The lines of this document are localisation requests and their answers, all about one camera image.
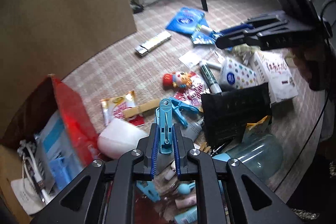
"white small box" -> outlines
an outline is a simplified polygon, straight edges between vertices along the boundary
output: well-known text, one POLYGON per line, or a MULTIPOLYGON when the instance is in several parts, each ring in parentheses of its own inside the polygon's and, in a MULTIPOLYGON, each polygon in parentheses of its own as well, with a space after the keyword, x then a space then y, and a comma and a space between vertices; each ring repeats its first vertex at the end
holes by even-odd
POLYGON ((257 72, 258 84, 268 82, 271 104, 298 95, 292 74, 281 54, 255 52, 249 63, 251 68, 257 72))
POLYGON ((218 83, 228 89, 245 89, 257 85, 257 74, 252 69, 227 57, 222 63, 218 83))

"black cable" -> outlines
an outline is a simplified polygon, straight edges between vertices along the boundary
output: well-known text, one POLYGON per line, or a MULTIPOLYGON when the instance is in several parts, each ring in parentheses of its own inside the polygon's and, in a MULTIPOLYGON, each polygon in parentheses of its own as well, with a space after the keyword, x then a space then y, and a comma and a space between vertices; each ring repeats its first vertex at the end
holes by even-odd
MULTIPOLYGON (((323 14, 324 14, 324 11, 325 11, 326 8, 327 8, 331 3, 333 3, 333 2, 335 2, 335 1, 334 1, 334 0, 326 0, 326 1, 323 3, 323 5, 322 5, 322 10, 321 10, 321 13, 320 13, 320 20, 321 20, 321 22, 323 22, 323 14)), ((329 39, 328 39, 328 38, 326 39, 326 42, 327 42, 327 45, 328 45, 328 48, 329 48, 329 58, 330 58, 329 61, 331 62, 331 59, 332 59, 332 51, 331 51, 331 46, 330 46, 330 42, 329 42, 329 39)), ((300 150, 299 155, 297 156, 297 158, 296 158, 295 161, 293 162, 292 166, 290 167, 290 169, 288 170, 288 172, 286 173, 286 175, 283 177, 283 179, 280 181, 280 183, 278 184, 278 186, 275 188, 274 192, 276 192, 276 191, 279 189, 279 187, 280 187, 281 184, 284 182, 284 180, 287 178, 288 174, 290 173, 290 171, 292 170, 292 168, 294 167, 294 165, 296 164, 296 162, 299 160, 299 158, 300 158, 300 156, 301 156, 303 150, 305 149, 305 147, 306 147, 307 143, 309 142, 311 136, 313 135, 313 133, 314 133, 314 131, 315 131, 317 125, 319 124, 320 119, 321 119, 321 117, 322 117, 322 114, 324 113, 324 110, 325 110, 325 108, 326 108, 326 106, 327 106, 327 103, 328 103, 328 100, 329 100, 330 91, 331 91, 331 85, 332 85, 332 71, 331 71, 331 69, 330 69, 330 84, 329 84, 329 90, 328 90, 328 92, 327 92, 327 97, 326 97, 326 99, 325 99, 325 103, 324 103, 324 106, 323 106, 323 108, 322 108, 322 110, 321 110, 321 113, 320 113, 320 115, 319 115, 319 118, 317 119, 317 121, 316 121, 316 123, 315 123, 315 125, 314 125, 314 127, 313 127, 313 130, 311 131, 311 133, 310 133, 308 139, 306 140, 305 144, 303 145, 302 149, 300 150)))

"red toy hat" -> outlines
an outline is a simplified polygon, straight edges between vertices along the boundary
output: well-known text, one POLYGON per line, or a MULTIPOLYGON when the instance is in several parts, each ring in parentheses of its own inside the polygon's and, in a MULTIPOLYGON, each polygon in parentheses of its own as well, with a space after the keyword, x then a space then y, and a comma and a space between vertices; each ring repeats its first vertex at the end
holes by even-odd
POLYGON ((164 86, 170 86, 173 84, 173 75, 171 75, 170 73, 166 73, 163 77, 162 77, 162 84, 164 86))

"clear plastic bottle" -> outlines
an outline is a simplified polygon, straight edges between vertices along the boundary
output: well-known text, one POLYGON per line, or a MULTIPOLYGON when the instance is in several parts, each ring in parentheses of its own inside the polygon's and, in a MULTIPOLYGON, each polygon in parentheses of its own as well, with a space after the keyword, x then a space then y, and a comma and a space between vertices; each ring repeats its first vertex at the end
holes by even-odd
POLYGON ((273 176, 281 166, 283 150, 277 139, 271 134, 251 136, 245 142, 213 157, 228 161, 239 159, 260 180, 265 181, 273 176))

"silver screw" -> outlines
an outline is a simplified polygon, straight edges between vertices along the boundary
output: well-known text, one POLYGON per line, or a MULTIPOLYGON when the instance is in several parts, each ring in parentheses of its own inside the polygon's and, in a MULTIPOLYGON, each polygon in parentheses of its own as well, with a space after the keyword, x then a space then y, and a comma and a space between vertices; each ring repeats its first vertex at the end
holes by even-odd
POLYGON ((141 155, 141 153, 142 152, 139 149, 133 149, 132 152, 131 152, 132 156, 139 156, 139 155, 141 155))
POLYGON ((102 160, 94 160, 93 163, 92 163, 92 165, 94 167, 100 167, 100 166, 103 165, 103 161, 102 160))
POLYGON ((229 159, 227 161, 231 166, 238 166, 240 163, 239 163, 239 160, 237 159, 229 159))
POLYGON ((190 150, 189 150, 189 153, 190 153, 191 155, 193 155, 193 156, 197 156, 197 155, 199 155, 201 152, 200 152, 198 149, 194 148, 194 149, 190 149, 190 150))

